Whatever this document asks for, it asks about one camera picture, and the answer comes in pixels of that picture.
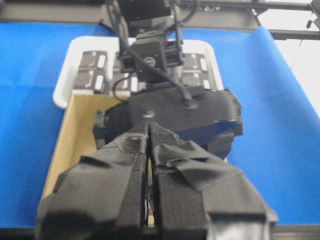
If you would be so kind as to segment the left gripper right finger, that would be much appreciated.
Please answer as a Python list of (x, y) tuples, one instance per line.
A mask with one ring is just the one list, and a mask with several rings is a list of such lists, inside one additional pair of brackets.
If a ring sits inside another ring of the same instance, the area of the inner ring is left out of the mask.
[(164, 240), (269, 240), (277, 214), (245, 174), (149, 124), (156, 220)]

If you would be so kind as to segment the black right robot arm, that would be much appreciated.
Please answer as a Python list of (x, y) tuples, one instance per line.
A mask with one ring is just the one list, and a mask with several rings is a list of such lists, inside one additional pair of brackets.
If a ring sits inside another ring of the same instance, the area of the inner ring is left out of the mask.
[[(221, 159), (227, 157), (236, 136), (243, 133), (241, 104), (227, 88), (206, 88), (185, 83), (178, 73), (184, 64), (182, 26), (175, 0), (108, 0), (106, 9), (119, 38), (120, 70), (146, 88), (96, 116), (97, 145), (142, 123), (157, 123), (193, 141)], [(173, 16), (173, 24), (163, 29), (139, 33), (129, 43), (129, 25), (135, 21)]]

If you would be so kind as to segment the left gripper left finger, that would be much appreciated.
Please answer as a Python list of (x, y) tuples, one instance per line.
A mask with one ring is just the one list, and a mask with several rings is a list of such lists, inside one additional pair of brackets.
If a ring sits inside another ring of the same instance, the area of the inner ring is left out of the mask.
[(38, 206), (37, 240), (139, 240), (145, 221), (148, 125), (62, 172)]

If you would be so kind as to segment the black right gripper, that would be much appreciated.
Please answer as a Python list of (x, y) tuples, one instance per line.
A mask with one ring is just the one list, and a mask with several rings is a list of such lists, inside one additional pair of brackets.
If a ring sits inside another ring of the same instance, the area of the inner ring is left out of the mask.
[(142, 90), (105, 110), (97, 110), (93, 122), (96, 146), (110, 143), (117, 136), (143, 122), (156, 122), (193, 141), (224, 159), (235, 136), (243, 134), (242, 107), (229, 89), (211, 90), (187, 87), (193, 106), (187, 106), (175, 87)]

